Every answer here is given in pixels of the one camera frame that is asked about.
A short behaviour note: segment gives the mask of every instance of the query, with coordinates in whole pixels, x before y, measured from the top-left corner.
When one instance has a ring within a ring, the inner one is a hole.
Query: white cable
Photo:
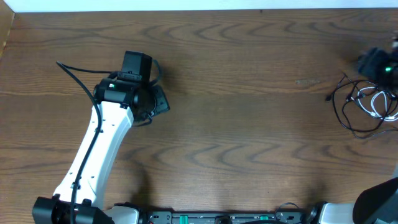
[[[382,116],[381,116],[381,115],[376,111],[376,109],[374,108],[374,100],[376,100],[376,98],[377,98],[380,94],[383,94],[383,95],[384,95],[384,104],[385,104],[386,111],[387,111],[387,96],[386,96],[386,94],[385,94],[383,91],[381,91],[381,92],[375,94],[375,95],[372,97],[372,100],[371,100],[372,109],[373,109],[373,111],[376,113],[376,115],[377,115],[378,118],[381,118]],[[396,114],[394,114],[394,115],[390,115],[390,116],[384,118],[384,120],[385,120],[385,121],[388,121],[388,122],[397,121],[397,120],[398,120],[398,117],[396,117],[397,115],[398,115],[398,113],[396,113]]]
[[[360,90],[358,91],[358,96],[359,96],[359,94],[362,92],[362,90],[367,90],[367,89],[370,89],[370,88],[375,88],[375,86],[370,86],[370,87],[365,87],[365,88],[360,89]],[[358,103],[359,103],[359,105],[362,107],[363,110],[365,110],[368,114],[370,114],[370,115],[373,116],[373,117],[376,116],[375,112],[372,113],[372,112],[368,111],[368,110],[362,105],[361,100],[360,100],[359,98],[358,98],[357,100],[358,100]]]
[[[368,90],[368,89],[373,89],[373,88],[376,88],[376,87],[375,87],[375,86],[370,86],[370,87],[365,87],[365,88],[360,89],[360,90],[358,91],[358,96],[359,96],[360,93],[362,93],[363,90]],[[384,95],[384,106],[385,106],[386,111],[387,111],[387,96],[386,96],[386,94],[384,93],[384,91],[380,91],[379,93],[376,93],[376,94],[372,97],[372,100],[371,100],[371,107],[372,107],[373,111],[369,111],[368,109],[366,109],[366,108],[362,105],[360,98],[357,99],[357,101],[358,101],[360,107],[362,107],[362,109],[363,109],[365,112],[367,112],[369,115],[371,115],[373,118],[376,118],[376,119],[382,118],[382,117],[383,117],[383,116],[381,116],[381,115],[376,111],[376,109],[375,109],[375,107],[374,107],[374,101],[376,100],[376,98],[377,98],[380,94],[383,94],[383,95]],[[391,122],[391,121],[397,121],[397,120],[398,120],[397,115],[398,115],[398,112],[397,112],[396,114],[394,114],[394,115],[390,115],[390,116],[384,118],[384,120],[385,120],[385,121],[389,121],[389,122]]]
[[[386,94],[384,93],[384,91],[380,91],[379,93],[376,93],[376,94],[372,97],[372,100],[371,100],[372,109],[373,109],[373,111],[376,113],[376,116],[379,117],[379,118],[381,118],[382,116],[381,116],[381,115],[376,111],[376,109],[374,108],[374,100],[375,100],[380,94],[383,94],[383,95],[384,95],[384,102],[385,102],[385,104],[386,104],[386,111],[387,111],[387,97],[386,97]]]

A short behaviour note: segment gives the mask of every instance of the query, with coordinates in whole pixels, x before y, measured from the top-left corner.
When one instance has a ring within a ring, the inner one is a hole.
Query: tangled wires
[[[327,96],[326,101],[331,101],[333,103],[333,109],[335,111],[337,120],[340,122],[340,124],[345,128],[350,130],[354,136],[358,139],[366,139],[366,138],[370,138],[372,136],[376,136],[378,134],[382,134],[382,133],[386,133],[388,131],[398,131],[397,128],[392,128],[392,129],[387,129],[387,130],[383,130],[380,132],[376,132],[376,130],[378,130],[381,126],[381,124],[384,121],[396,121],[398,120],[398,112],[394,114],[395,110],[398,107],[398,101],[397,101],[397,95],[392,92],[392,91],[386,91],[386,90],[380,90],[378,85],[376,83],[373,83],[369,80],[355,80],[352,81],[345,73],[343,73],[343,78],[339,81],[339,83],[337,84],[336,88],[332,91],[332,93],[330,95]],[[347,79],[349,82],[342,84],[344,79]],[[360,83],[366,83],[370,86],[364,87],[359,89],[358,84]],[[352,89],[349,92],[349,94],[346,97],[346,101],[341,109],[341,113],[344,116],[345,122],[342,122],[338,111],[336,109],[336,103],[335,103],[335,93],[342,89],[343,87],[346,86],[351,86],[352,85]],[[363,100],[365,97],[368,96],[372,96],[372,100],[371,100],[371,110],[367,109],[361,102],[361,100]],[[384,113],[380,113],[376,110],[375,106],[374,106],[374,101],[375,99],[380,96],[383,95],[384,96],[384,102],[385,102],[385,112]],[[367,115],[369,115],[370,117],[374,118],[374,119],[378,119],[379,122],[376,125],[376,127],[372,128],[372,129],[356,129],[353,128],[351,125],[351,122],[349,121],[346,113],[345,113],[345,108],[349,103],[354,103],[359,109],[361,109],[363,112],[365,112]],[[365,135],[362,136],[358,136],[358,133],[363,133]]]

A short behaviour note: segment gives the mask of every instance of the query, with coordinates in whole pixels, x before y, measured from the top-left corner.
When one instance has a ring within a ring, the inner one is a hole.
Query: wood grain
[[[125,50],[160,62],[171,110],[127,133],[106,207],[352,202],[391,177],[398,137],[354,139],[324,99],[397,22],[397,9],[17,14],[0,62],[0,223],[32,222],[86,131],[90,100],[55,61],[118,70]]]

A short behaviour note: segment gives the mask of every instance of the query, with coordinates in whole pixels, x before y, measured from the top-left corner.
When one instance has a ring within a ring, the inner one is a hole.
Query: green connector
[[[180,224],[188,224],[188,215],[180,216]]]

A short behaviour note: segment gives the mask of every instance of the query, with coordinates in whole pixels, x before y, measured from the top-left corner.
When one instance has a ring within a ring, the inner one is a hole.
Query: black device
[[[398,177],[365,190],[356,199],[354,223],[398,223]]]
[[[150,81],[152,57],[140,53],[126,51],[121,71],[113,72],[95,86],[94,98],[98,103],[109,101],[120,103],[121,107],[132,109],[136,122],[170,110],[169,103],[162,87],[155,85],[161,78],[162,70],[154,61],[159,76]]]
[[[374,47],[360,56],[358,62],[359,74],[377,83],[382,90],[398,89],[398,52],[391,53]]]

